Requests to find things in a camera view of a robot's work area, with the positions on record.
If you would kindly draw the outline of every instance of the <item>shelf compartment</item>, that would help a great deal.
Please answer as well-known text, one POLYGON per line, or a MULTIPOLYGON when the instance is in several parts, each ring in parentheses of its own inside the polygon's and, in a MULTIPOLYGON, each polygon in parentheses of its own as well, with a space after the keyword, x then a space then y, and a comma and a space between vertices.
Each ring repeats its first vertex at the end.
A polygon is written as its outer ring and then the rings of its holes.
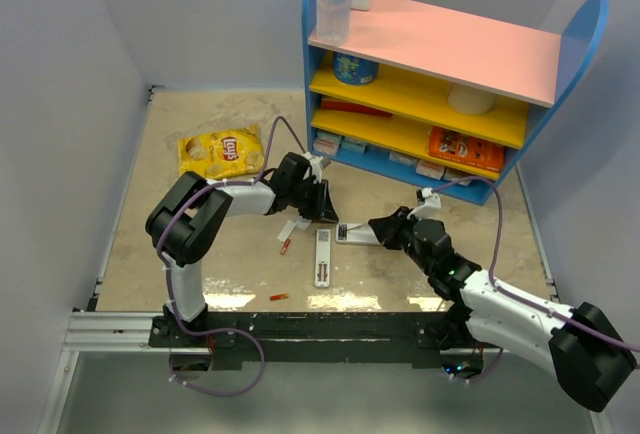
POLYGON ((333 74, 329 53, 313 76, 310 89, 515 149, 524 145, 529 108, 526 102, 499 96, 490 112, 469 116, 456 112, 447 103, 449 85, 442 79, 381 65, 371 84, 350 86, 333 74))
POLYGON ((334 132, 348 137, 356 137, 386 149, 402 152, 436 164, 453 167, 470 174, 497 180, 497 172, 463 166, 455 162, 429 156, 427 143, 431 125, 412 121, 403 117, 377 117, 353 112, 317 109, 311 125, 317 129, 334 132))
POLYGON ((410 0, 351 11, 349 38, 309 44, 545 107, 556 98, 561 36, 410 0))
MULTIPOLYGON (((314 154, 326 155, 315 151, 314 154)), ((365 171, 389 177, 400 182, 406 182, 416 187, 431 187, 435 189, 446 184, 445 181, 438 181, 417 174, 414 167, 390 161, 388 155, 379 151, 367 150, 364 154, 359 154, 346 149, 340 149, 338 153, 331 158, 342 164, 364 169, 365 171)), ((469 186, 451 186, 446 191, 443 191, 443 193, 463 201, 482 205, 488 191, 489 186, 482 182, 473 181, 469 186)))

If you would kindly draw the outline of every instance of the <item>yellow chip bag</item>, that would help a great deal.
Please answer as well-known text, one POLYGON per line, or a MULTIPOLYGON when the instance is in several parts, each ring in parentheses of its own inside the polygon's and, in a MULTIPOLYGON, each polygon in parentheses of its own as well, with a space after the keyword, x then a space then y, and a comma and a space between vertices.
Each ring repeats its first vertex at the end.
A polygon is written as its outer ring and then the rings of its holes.
POLYGON ((255 174, 264 163, 260 128, 211 132, 178 141, 180 175, 194 171, 209 179, 255 174))

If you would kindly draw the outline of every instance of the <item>small white box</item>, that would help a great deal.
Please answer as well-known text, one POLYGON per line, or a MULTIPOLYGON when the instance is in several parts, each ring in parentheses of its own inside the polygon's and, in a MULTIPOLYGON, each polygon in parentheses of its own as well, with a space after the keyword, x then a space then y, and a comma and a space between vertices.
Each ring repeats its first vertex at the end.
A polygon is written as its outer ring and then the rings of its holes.
POLYGON ((397 162, 398 164, 404 164, 405 166, 415 166, 418 164, 418 159, 412 156, 407 156, 400 152, 391 151, 389 153, 389 160, 397 162))
POLYGON ((340 143, 336 144, 326 139, 316 139, 313 141, 314 151, 321 152, 328 156, 335 156, 338 153, 339 147, 340 143))
POLYGON ((445 167, 440 164, 435 164, 433 162, 421 160, 418 162, 418 167, 416 167, 416 173, 430 177, 431 179, 442 179, 444 175, 445 167))
MULTIPOLYGON (((457 181, 458 179, 462 179, 463 177, 468 177, 470 175, 471 174, 467 174, 466 172, 462 172, 457 169, 452 169, 450 167, 447 167, 447 169, 444 171, 443 179, 445 181, 457 181)), ((469 184, 471 184, 471 181, 464 181, 464 182, 458 183, 459 186, 468 186, 469 184)))
POLYGON ((322 139, 323 141, 339 146, 340 141, 342 141, 342 136, 340 134, 334 134, 333 132, 318 129, 316 132, 316 139, 322 139))

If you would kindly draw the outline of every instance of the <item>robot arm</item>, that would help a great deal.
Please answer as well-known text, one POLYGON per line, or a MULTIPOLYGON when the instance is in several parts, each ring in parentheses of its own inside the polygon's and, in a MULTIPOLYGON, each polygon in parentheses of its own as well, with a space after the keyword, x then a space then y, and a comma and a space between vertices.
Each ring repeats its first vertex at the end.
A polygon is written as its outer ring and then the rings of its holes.
POLYGON ((588 303, 577 309, 552 303, 492 280, 487 270, 453 249, 442 222, 417 217, 414 211, 401 207, 389 217, 370 220, 369 226, 380 244, 403 250, 425 273, 435 292, 454 302, 443 330, 436 333, 443 348, 465 338, 502 347, 554 375, 582 406, 602 411, 636 368, 635 358, 629 350, 614 347, 534 306, 545 306, 621 340, 602 311, 588 303))
MULTIPOLYGON (((163 250, 171 264, 175 302, 185 322, 191 322, 206 309, 202 258, 211 248, 225 217, 271 215, 292 206, 305 219, 338 222, 329 197, 329 183, 322 177, 328 164, 327 158, 290 152, 269 180, 249 184, 223 181, 222 187, 211 189, 192 206, 196 209, 193 216, 184 213, 180 217, 163 250)), ((186 172, 178 179, 147 219, 145 229, 154 247, 178 210, 210 182, 194 172, 186 172)))
MULTIPOLYGON (((223 182, 198 198, 191 206, 195 214, 185 212, 177 219, 168 232, 163 252, 170 259, 171 286, 184 322, 196 323, 201 314, 206 315, 201 259, 226 216, 270 215, 291 206, 306 219, 338 221, 328 182, 322 178, 327 164, 327 160, 309 153, 289 153, 269 180, 249 185, 223 182)), ((147 220, 146 231, 154 247, 178 211, 182 212, 188 200, 207 184, 207 180, 191 172, 180 177, 147 220)), ((474 340, 500 346, 555 375, 565 392, 582 406, 593 411, 604 409, 637 366, 631 352, 534 306, 552 306, 565 318, 621 340, 604 314, 587 303, 575 309, 494 280, 487 270, 453 249, 443 223, 429 219, 439 208, 438 195, 422 189, 418 191, 418 207, 400 207, 391 216, 371 219, 368 224, 369 237, 374 242, 386 249, 404 251, 427 276, 435 292, 453 301, 443 322, 429 332, 440 350, 474 340)), ((166 307, 171 311, 172 304, 167 303, 166 307)))

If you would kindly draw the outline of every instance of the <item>pink shelf top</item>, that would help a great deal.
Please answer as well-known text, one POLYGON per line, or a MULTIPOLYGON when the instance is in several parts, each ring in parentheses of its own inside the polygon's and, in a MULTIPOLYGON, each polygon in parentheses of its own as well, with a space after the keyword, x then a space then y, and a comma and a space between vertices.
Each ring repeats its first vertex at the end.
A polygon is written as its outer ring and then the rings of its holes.
POLYGON ((560 35, 409 0, 351 11, 341 46, 309 44, 533 104, 555 100, 560 35))

